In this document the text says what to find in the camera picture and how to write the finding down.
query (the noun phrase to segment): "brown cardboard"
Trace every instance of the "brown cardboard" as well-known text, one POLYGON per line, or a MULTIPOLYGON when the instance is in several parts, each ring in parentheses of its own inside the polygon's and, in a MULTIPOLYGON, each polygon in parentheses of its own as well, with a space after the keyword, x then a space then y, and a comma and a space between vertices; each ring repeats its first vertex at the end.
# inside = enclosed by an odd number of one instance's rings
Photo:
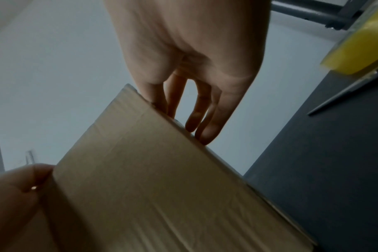
POLYGON ((59 251, 313 250, 131 86, 58 163, 42 206, 59 251))

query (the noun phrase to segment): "white wall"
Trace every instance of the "white wall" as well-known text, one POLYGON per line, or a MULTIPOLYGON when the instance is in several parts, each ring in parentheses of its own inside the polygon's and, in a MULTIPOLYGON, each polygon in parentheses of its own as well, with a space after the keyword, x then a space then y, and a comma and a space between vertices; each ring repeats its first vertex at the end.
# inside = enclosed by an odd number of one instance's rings
MULTIPOLYGON (((333 44, 271 24, 260 74, 211 149, 244 174, 322 80, 318 65, 333 44)), ((100 0, 34 0, 0 33, 5 169, 24 164, 29 149, 57 163, 125 83, 132 80, 100 0)), ((179 121, 195 97, 188 85, 179 121)))

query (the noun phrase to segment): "fingers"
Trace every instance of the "fingers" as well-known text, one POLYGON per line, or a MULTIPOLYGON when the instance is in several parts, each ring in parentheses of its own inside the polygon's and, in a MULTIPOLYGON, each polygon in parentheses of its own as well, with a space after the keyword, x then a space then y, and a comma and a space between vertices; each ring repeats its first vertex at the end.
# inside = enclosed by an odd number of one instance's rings
POLYGON ((244 94, 221 93, 219 101, 212 104, 209 114, 200 124, 195 137, 204 145, 209 144, 221 132, 222 128, 239 105, 244 94))
POLYGON ((152 103, 158 110, 167 113, 167 100, 164 95, 164 84, 150 84, 143 81, 136 81, 143 98, 152 103))
POLYGON ((172 74, 165 85, 165 97, 168 104, 168 116, 175 118, 179 102, 185 89, 187 79, 172 74))
POLYGON ((195 131, 211 104, 211 86, 202 81, 196 81, 197 100, 193 112, 186 122, 185 128, 189 132, 195 131))
POLYGON ((0 180, 16 186, 23 192, 39 186, 51 175, 54 166, 49 164, 34 164, 23 166, 0 175, 0 180))

